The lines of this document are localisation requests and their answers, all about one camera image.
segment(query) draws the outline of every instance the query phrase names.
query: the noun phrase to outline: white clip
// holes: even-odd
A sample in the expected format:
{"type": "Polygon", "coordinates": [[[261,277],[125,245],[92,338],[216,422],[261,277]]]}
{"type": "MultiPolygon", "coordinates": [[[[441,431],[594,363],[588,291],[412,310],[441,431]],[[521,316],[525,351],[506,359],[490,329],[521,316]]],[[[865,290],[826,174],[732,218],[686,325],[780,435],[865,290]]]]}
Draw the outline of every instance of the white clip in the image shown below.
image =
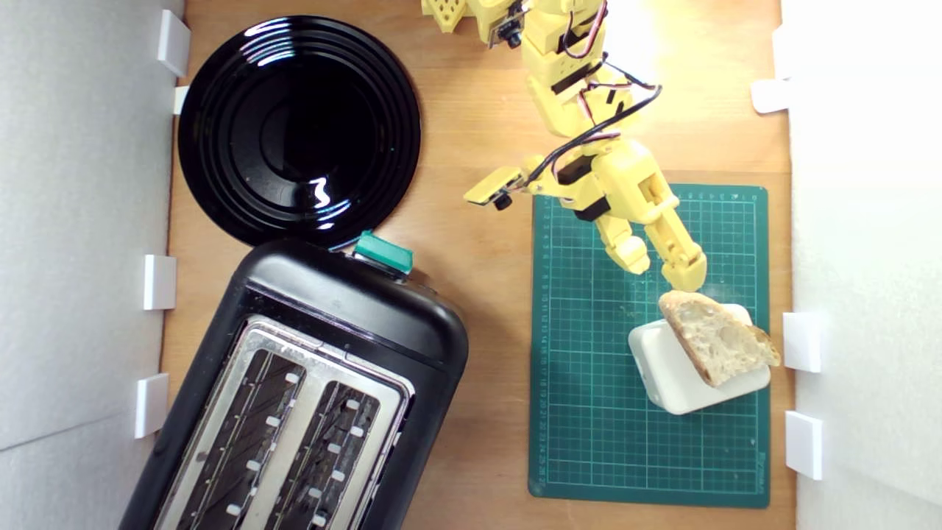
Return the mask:
{"type": "Polygon", "coordinates": [[[782,335],[785,366],[793,370],[820,373],[820,317],[811,313],[783,313],[782,335]]]}
{"type": "Polygon", "coordinates": [[[170,378],[158,373],[138,380],[138,403],[135,406],[134,438],[141,439],[159,429],[167,419],[170,378]]]}
{"type": "Polygon", "coordinates": [[[791,104],[791,87],[788,79],[795,69],[795,46],[791,33],[784,24],[771,33],[772,61],[775,67],[775,79],[753,81],[751,92],[753,108],[759,114],[769,114],[785,110],[791,104]]]}
{"type": "Polygon", "coordinates": [[[185,87],[177,87],[173,92],[173,115],[179,116],[183,112],[183,102],[187,99],[187,92],[189,92],[189,85],[185,87]]]}
{"type": "Polygon", "coordinates": [[[189,64],[189,37],[187,25],[169,9],[160,15],[160,41],[157,45],[157,60],[162,62],[177,77],[187,75],[189,64]]]}
{"type": "Polygon", "coordinates": [[[785,412],[785,465],[813,480],[822,475],[822,425],[817,418],[785,412]]]}
{"type": "Polygon", "coordinates": [[[176,307],[176,257],[144,257],[144,309],[176,307]]]}
{"type": "Polygon", "coordinates": [[[753,108],[759,114],[785,110],[790,104],[790,89],[785,79],[758,79],[753,81],[753,108]]]}

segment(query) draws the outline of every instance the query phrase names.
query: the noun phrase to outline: green button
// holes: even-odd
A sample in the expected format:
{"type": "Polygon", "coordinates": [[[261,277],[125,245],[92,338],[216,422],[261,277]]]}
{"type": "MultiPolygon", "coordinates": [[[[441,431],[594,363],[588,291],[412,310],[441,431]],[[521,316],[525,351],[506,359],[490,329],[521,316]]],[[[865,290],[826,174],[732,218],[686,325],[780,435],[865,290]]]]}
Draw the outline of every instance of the green button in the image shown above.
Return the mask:
{"type": "Polygon", "coordinates": [[[371,230],[364,230],[353,252],[408,274],[412,272],[412,251],[381,240],[371,230]]]}

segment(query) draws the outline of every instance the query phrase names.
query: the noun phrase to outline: bread crust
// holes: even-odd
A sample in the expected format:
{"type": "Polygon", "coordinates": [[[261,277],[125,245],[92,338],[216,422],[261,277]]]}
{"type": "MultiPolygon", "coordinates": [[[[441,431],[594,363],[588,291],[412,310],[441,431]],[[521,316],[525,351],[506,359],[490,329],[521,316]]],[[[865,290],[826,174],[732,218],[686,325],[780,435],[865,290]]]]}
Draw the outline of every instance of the bread crust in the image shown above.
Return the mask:
{"type": "MultiPolygon", "coordinates": [[[[704,380],[705,383],[707,383],[711,387],[718,387],[719,384],[716,382],[715,379],[713,379],[712,375],[707,370],[707,367],[703,364],[703,362],[701,362],[699,356],[696,354],[696,351],[694,350],[693,346],[690,344],[690,342],[687,339],[684,338],[681,332],[681,330],[683,329],[683,324],[682,322],[679,321],[679,319],[677,319],[677,315],[679,314],[679,308],[689,303],[703,304],[705,306],[710,306],[714,308],[715,310],[728,315],[733,322],[736,322],[736,323],[740,323],[740,322],[738,319],[736,319],[735,315],[730,313],[729,310],[727,310],[723,306],[723,304],[720,304],[719,302],[699,292],[684,292],[682,290],[671,290],[662,294],[660,299],[658,300],[658,307],[660,308],[660,312],[664,315],[664,320],[666,320],[667,324],[669,324],[670,327],[674,330],[674,334],[677,336],[677,340],[680,342],[680,345],[684,348],[684,352],[687,354],[687,357],[690,358],[690,362],[693,363],[693,368],[696,369],[697,373],[700,374],[700,377],[704,380]]],[[[753,334],[753,336],[758,342],[769,346],[772,356],[775,359],[775,362],[772,364],[772,366],[779,366],[781,364],[782,358],[779,355],[778,350],[775,348],[774,343],[772,343],[772,340],[769,337],[769,335],[766,334],[766,332],[763,331],[761,328],[756,327],[754,325],[746,325],[742,323],[740,323],[740,325],[747,328],[753,334]]]]}

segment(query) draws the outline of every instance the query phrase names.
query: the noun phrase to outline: white container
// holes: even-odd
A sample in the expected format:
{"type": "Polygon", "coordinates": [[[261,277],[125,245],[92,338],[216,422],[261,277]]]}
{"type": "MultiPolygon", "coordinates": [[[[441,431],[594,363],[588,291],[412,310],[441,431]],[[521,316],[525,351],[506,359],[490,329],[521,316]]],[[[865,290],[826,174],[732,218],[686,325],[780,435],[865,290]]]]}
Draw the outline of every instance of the white container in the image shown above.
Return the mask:
{"type": "MultiPolygon", "coordinates": [[[[743,323],[752,324],[745,307],[724,304],[743,323]]],[[[771,380],[769,367],[742,373],[713,388],[700,377],[671,326],[665,320],[636,327],[628,347],[641,372],[648,398],[671,414],[687,414],[759,389],[771,380]]]]}

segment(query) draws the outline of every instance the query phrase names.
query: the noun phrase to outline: black plate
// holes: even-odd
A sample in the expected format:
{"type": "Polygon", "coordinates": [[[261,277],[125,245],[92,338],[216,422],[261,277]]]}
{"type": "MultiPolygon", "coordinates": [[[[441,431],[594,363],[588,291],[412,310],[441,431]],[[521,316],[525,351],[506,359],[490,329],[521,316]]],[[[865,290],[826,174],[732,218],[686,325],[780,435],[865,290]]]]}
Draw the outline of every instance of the black plate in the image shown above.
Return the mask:
{"type": "Polygon", "coordinates": [[[233,237],[335,248],[396,207],[420,128],[389,49],[351,25],[292,16],[246,29],[206,61],[178,150],[196,201],[233,237]]]}

